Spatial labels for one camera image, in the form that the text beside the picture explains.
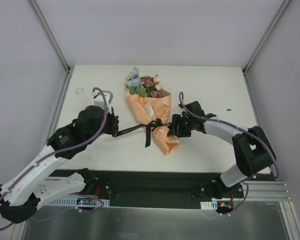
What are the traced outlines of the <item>black ribbon gold lettering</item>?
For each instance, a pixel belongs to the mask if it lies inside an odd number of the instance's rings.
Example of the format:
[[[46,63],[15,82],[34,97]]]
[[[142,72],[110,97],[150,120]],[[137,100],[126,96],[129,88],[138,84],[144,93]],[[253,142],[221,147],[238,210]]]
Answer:
[[[117,130],[112,134],[112,136],[117,138],[117,137],[126,135],[128,133],[131,133],[133,131],[136,131],[138,129],[145,128],[145,134],[146,134],[145,148],[147,148],[151,145],[151,132],[153,132],[156,128],[163,127],[163,126],[169,126],[170,124],[171,124],[170,122],[163,124],[162,120],[157,118],[156,120],[150,121],[150,123],[148,123],[148,124],[141,123],[141,124],[138,124],[138,125],[135,125],[135,126],[123,129],[123,130]]]

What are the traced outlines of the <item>orange wrapping paper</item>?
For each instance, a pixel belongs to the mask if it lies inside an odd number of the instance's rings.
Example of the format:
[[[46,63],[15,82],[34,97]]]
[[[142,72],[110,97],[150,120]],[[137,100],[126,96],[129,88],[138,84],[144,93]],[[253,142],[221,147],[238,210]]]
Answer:
[[[162,126],[150,128],[150,138],[166,156],[171,154],[179,145],[176,136],[168,136],[168,122],[171,113],[171,94],[163,91],[163,97],[141,97],[138,94],[127,93],[126,103],[140,124],[149,124],[160,120]]]

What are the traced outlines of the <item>artificial flower bunch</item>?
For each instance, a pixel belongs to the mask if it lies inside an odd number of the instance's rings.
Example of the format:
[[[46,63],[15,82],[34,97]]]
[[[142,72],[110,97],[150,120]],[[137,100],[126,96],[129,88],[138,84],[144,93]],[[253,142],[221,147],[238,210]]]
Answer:
[[[164,92],[161,86],[161,78],[158,75],[149,76],[142,74],[134,67],[125,77],[125,88],[131,95],[142,98],[163,98]]]

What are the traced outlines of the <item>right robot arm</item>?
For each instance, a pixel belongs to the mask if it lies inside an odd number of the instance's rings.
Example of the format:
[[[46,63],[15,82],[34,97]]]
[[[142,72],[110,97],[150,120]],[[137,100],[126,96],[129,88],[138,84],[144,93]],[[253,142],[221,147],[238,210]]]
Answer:
[[[183,112],[173,114],[169,137],[189,138],[192,131],[197,131],[215,136],[233,147],[235,164],[205,187],[208,196],[216,199],[227,197],[238,184],[275,164],[276,155],[261,127],[239,127],[213,113],[206,114],[198,101],[179,106]]]

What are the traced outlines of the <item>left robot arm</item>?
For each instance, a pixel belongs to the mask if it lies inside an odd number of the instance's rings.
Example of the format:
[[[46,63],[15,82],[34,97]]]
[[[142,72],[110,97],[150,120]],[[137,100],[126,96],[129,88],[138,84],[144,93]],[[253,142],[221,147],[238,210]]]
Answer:
[[[56,169],[86,150],[102,134],[115,136],[119,118],[114,110],[88,106],[78,117],[55,131],[37,157],[16,177],[0,185],[0,215],[13,224],[31,218],[37,210],[53,200],[83,192],[92,194],[97,179],[88,168],[47,184],[44,180]]]

